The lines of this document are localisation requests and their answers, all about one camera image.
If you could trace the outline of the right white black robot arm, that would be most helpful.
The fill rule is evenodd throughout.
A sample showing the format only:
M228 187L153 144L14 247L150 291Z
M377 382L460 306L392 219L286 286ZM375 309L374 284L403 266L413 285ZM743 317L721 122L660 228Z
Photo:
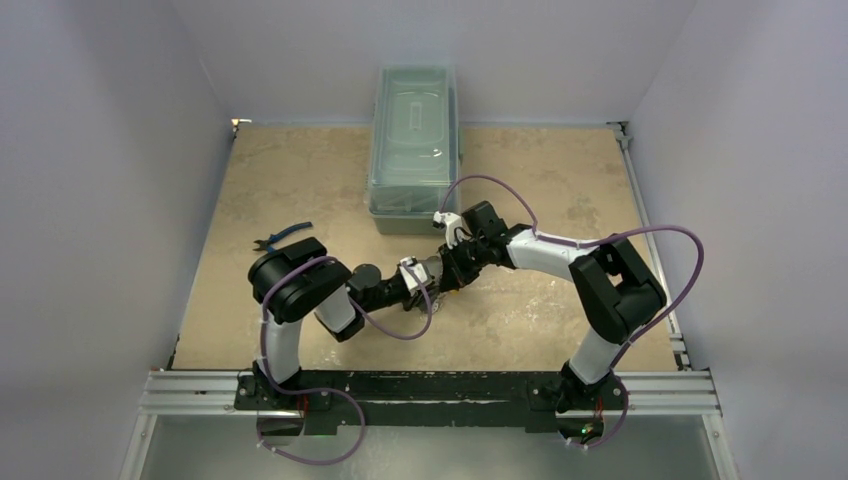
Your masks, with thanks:
M627 239L583 247L564 237L545 237L528 224L508 225L487 201L460 215L436 212L432 222L445 235L438 250L442 292L471 284L488 266L545 273L575 287L589 329L560 371L559 413L595 406L625 343L667 303L664 289Z

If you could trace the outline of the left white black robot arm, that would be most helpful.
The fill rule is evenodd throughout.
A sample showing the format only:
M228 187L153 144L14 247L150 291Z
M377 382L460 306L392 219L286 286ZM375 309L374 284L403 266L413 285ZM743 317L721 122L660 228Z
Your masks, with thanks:
M247 273L262 315L260 354L253 366L260 397L275 409L297 399L298 349L308 314L315 314L336 341L344 342L364 327L366 314L395 305L406 311L428 310L442 271L437 256L404 258L387 278L372 264L351 270L330 258L314 237L261 256Z

